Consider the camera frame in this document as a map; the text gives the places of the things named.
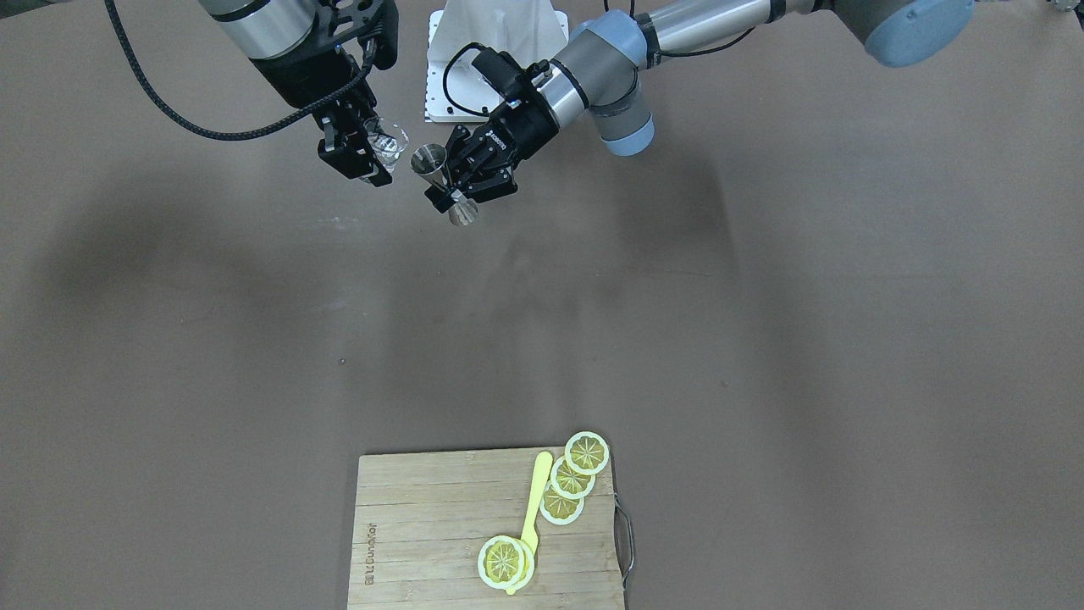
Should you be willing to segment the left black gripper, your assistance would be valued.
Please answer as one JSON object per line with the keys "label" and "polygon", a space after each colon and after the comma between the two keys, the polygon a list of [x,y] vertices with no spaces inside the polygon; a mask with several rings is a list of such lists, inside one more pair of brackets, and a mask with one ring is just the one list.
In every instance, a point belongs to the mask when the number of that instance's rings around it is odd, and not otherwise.
{"label": "left black gripper", "polygon": [[503,102],[477,129],[457,126],[448,143],[423,146],[423,194],[439,213],[477,213],[477,203],[517,192],[515,169],[558,129],[541,93]]}

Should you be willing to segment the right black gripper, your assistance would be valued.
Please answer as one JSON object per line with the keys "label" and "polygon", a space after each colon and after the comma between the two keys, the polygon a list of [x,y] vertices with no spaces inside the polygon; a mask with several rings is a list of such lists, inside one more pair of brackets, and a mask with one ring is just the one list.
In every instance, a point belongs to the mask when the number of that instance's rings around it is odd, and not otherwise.
{"label": "right black gripper", "polygon": [[336,117],[350,113],[357,131],[347,134],[332,119],[321,119],[323,138],[318,142],[318,158],[348,179],[360,179],[380,189],[392,182],[388,170],[393,170],[399,159],[399,125],[383,119],[375,111],[377,100],[367,85],[375,59],[376,47],[363,48],[361,63],[341,47],[310,57],[296,49],[278,59],[255,59],[254,66],[279,96],[296,109],[270,125],[274,128],[284,128],[312,114],[310,105],[351,85],[321,109]]}

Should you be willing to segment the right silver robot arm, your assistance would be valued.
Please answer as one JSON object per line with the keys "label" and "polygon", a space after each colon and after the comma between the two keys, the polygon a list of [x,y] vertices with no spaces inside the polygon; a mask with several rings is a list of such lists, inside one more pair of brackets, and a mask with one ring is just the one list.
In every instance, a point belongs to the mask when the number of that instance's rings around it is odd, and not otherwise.
{"label": "right silver robot arm", "polygon": [[275,91],[323,131],[318,157],[348,179],[391,184],[367,141],[377,100],[372,69],[398,59],[393,1],[202,1]]}

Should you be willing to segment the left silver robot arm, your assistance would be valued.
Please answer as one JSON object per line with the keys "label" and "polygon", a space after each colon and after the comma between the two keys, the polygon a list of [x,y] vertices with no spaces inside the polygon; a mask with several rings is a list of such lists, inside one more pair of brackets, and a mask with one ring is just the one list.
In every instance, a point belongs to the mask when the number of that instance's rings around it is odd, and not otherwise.
{"label": "left silver robot arm", "polygon": [[423,144],[409,166],[426,181],[438,213],[512,196],[517,170],[562,132],[589,117],[615,156],[636,156],[655,140],[646,72],[728,55],[754,33],[787,17],[830,13],[868,57],[886,67],[932,59],[972,21],[973,1],[671,1],[638,13],[607,10],[553,52],[524,63],[472,42],[462,54],[496,94],[476,126],[456,124],[446,141]]}

